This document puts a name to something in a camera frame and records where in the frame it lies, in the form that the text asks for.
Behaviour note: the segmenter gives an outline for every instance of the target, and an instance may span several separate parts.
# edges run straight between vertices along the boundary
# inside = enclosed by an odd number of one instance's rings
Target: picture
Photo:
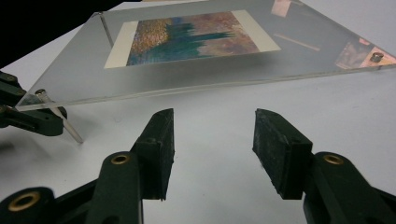
[[[279,50],[245,10],[125,22],[105,68]]]

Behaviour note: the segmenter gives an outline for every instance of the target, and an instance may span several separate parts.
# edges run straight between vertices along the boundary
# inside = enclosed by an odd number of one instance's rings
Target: transparent acrylic sheet
[[[280,50],[105,68],[125,22],[245,10]],[[385,56],[372,62],[373,53]],[[396,59],[289,0],[204,1],[95,13],[17,104],[32,110],[396,67]],[[35,92],[45,89],[53,103]]]

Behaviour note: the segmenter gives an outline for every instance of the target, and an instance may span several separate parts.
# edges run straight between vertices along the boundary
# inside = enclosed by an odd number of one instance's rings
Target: white table
[[[395,1],[304,2],[396,54]],[[2,71],[28,90],[76,31]],[[281,114],[314,143],[314,153],[349,158],[374,187],[396,195],[395,96],[392,69],[69,106],[82,145],[68,132],[46,137],[0,130],[0,200],[38,186],[58,197],[88,183],[105,157],[132,147],[152,114],[174,108],[176,155],[167,200],[144,201],[145,223],[306,223],[303,201],[282,201],[252,151],[255,110]]]

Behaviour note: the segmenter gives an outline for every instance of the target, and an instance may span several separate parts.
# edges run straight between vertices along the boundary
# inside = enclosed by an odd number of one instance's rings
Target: dark background
[[[97,11],[140,0],[0,1],[0,68],[80,26]]]

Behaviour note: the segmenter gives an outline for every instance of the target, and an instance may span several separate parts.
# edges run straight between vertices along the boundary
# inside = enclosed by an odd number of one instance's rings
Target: black mechanical part
[[[63,120],[54,115],[49,109],[39,109],[20,112],[15,105],[26,94],[21,88],[18,78],[7,73],[0,73],[0,128],[8,125],[24,129],[29,132],[46,136],[57,136],[64,132]],[[59,107],[67,118],[67,112]]]
[[[143,223],[142,199],[166,198],[174,155],[174,112],[165,109],[151,117],[131,151],[114,153],[103,161],[96,180],[56,199],[47,188],[14,193],[0,202],[0,223]],[[39,200],[29,195],[20,198],[32,192],[40,193]],[[10,210],[15,200],[19,207],[35,203]]]
[[[331,152],[313,155],[311,147],[277,113],[256,111],[253,150],[283,199],[305,193],[307,223],[396,223],[393,195],[370,186],[347,158]]]
[[[256,110],[253,151],[282,199],[301,199],[312,142],[287,120]]]

